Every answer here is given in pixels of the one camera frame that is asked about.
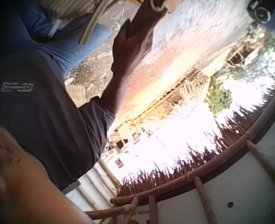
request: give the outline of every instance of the bright sky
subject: bright sky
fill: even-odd
[[[270,77],[258,78],[254,83],[225,81],[223,87],[232,92],[233,103],[229,110],[218,117],[218,120],[221,121],[223,116],[230,116],[233,111],[237,110],[237,105],[250,109],[252,104],[261,103],[260,86],[270,86],[273,82]],[[151,172],[155,168],[154,163],[161,169],[167,166],[171,171],[175,160],[187,158],[187,142],[193,149],[197,148],[199,152],[203,150],[204,146],[213,148],[213,144],[203,132],[212,132],[212,130],[219,134],[207,104],[200,103],[187,118],[163,121],[161,128],[154,131],[150,138],[141,136],[140,142],[130,146],[130,153],[120,155],[124,164],[122,168],[117,168],[114,161],[110,161],[108,165],[119,181],[128,173],[137,173],[139,168]]]

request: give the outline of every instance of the skin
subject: skin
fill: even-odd
[[[100,104],[117,114],[132,73],[151,50],[153,24],[127,38],[131,22],[121,27],[113,44],[113,78]],[[0,218],[10,224],[92,224],[92,220],[50,181],[44,166],[25,152],[0,126]]]

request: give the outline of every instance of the dark gray t-shirt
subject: dark gray t-shirt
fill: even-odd
[[[30,50],[0,61],[0,124],[65,189],[99,160],[114,115],[96,103],[77,108],[59,67]]]

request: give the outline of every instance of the shirt logo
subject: shirt logo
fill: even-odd
[[[1,92],[31,92],[33,90],[33,83],[9,83],[4,82],[2,84]]]

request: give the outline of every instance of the blue jeans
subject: blue jeans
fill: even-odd
[[[106,26],[97,24],[86,45],[79,37],[91,15],[74,19],[50,38],[57,14],[35,0],[9,1],[0,20],[0,59],[22,49],[38,49],[48,54],[61,68],[63,79],[111,35]]]

